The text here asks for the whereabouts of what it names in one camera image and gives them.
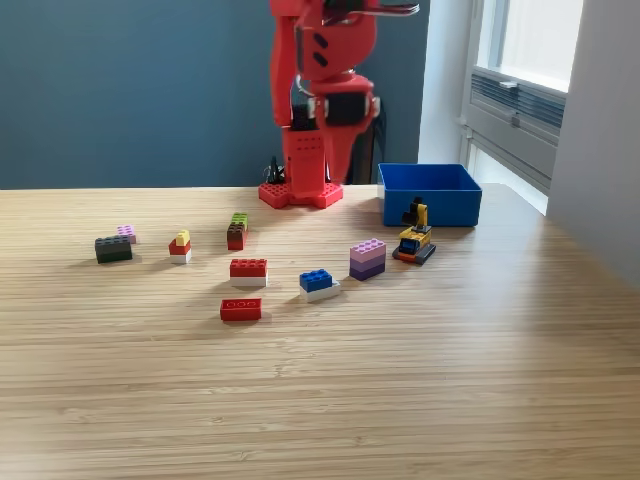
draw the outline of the purple lego brick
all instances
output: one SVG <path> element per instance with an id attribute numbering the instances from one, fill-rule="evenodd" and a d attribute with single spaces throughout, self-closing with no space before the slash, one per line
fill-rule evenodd
<path id="1" fill-rule="evenodd" d="M 384 272 L 384 267 L 385 267 L 385 264 L 382 263 L 377 267 L 370 268 L 366 272 L 359 272 L 358 270 L 354 270 L 353 268 L 350 268 L 349 276 L 355 278 L 356 280 L 360 280 L 361 282 L 364 282 L 365 280 L 371 277 L 375 277 L 376 275 L 379 275 L 382 272 Z"/>
<path id="2" fill-rule="evenodd" d="M 387 245 L 378 240 L 372 238 L 366 242 L 362 242 L 359 245 L 351 247 L 351 258 L 356 262 L 364 263 L 372 258 L 377 258 L 380 255 L 387 254 Z"/>
<path id="3" fill-rule="evenodd" d="M 126 235 L 129 237 L 131 245 L 135 245 L 137 243 L 136 231 L 134 230 L 133 225 L 120 225 L 118 227 L 118 235 Z"/>
<path id="4" fill-rule="evenodd" d="M 386 259 L 387 257 L 385 255 L 380 255 L 376 258 L 372 258 L 371 260 L 367 260 L 366 262 L 358 262 L 357 260 L 354 260 L 352 258 L 349 263 L 349 267 L 359 272 L 366 272 L 370 268 L 377 267 L 380 264 L 384 264 Z"/>

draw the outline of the white lego brick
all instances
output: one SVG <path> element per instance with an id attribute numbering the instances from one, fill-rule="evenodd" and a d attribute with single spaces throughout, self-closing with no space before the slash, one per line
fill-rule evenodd
<path id="1" fill-rule="evenodd" d="M 315 292 L 307 292 L 304 288 L 300 287 L 300 296 L 307 302 L 315 302 L 317 300 L 324 300 L 325 298 L 335 297 L 340 294 L 342 287 L 340 282 L 333 280 L 333 285 L 329 288 L 323 288 L 322 290 L 316 290 Z"/>
<path id="2" fill-rule="evenodd" d="M 231 277 L 233 287 L 266 287 L 268 283 L 268 273 L 264 277 Z"/>
<path id="3" fill-rule="evenodd" d="M 176 265 L 186 265 L 191 261 L 191 250 L 187 252 L 186 255 L 170 255 L 171 263 L 175 263 Z"/>

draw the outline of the white wall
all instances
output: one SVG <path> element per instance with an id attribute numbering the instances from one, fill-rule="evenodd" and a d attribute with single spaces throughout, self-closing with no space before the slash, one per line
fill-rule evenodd
<path id="1" fill-rule="evenodd" d="M 639 20 L 585 0 L 548 217 L 640 286 Z"/>
<path id="2" fill-rule="evenodd" d="M 419 163 L 458 163 L 473 0 L 431 0 Z"/>

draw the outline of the yellow lego brick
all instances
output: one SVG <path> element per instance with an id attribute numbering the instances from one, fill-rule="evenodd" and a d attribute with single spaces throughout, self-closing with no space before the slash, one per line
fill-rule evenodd
<path id="1" fill-rule="evenodd" d="M 180 230 L 178 236 L 176 237 L 176 245 L 178 247 L 186 247 L 187 243 L 191 241 L 191 237 L 189 236 L 189 230 Z"/>

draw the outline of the blue lego brick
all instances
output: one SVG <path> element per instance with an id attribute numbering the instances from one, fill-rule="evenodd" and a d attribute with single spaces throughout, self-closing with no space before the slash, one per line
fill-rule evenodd
<path id="1" fill-rule="evenodd" d="M 333 278 L 326 270 L 314 270 L 300 275 L 300 286 L 305 292 L 311 293 L 324 288 L 331 288 Z"/>

